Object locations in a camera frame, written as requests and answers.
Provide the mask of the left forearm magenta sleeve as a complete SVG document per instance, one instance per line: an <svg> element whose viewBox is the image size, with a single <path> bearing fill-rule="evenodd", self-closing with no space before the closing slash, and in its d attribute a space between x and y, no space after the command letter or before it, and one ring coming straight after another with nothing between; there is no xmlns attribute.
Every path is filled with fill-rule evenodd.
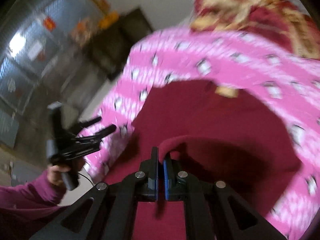
<svg viewBox="0 0 320 240"><path fill-rule="evenodd" d="M47 172L24 185L1 187L1 213L23 222L48 217L60 210L66 188L49 182Z"/></svg>

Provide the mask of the person's left hand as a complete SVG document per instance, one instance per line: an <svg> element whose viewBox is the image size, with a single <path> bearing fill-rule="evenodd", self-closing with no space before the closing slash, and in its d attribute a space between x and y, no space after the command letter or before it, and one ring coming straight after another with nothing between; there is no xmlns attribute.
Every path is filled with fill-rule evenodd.
<svg viewBox="0 0 320 240"><path fill-rule="evenodd" d="M78 172L81 171L84 164L85 164L85 160L83 158L78 159L75 162L76 170ZM53 184L55 186L66 187L65 183L63 182L63 179L62 179L62 174L64 172L68 172L70 170L71 170L71 168L66 165L53 166L52 164L50 164L47 167L47 179L51 184Z"/></svg>

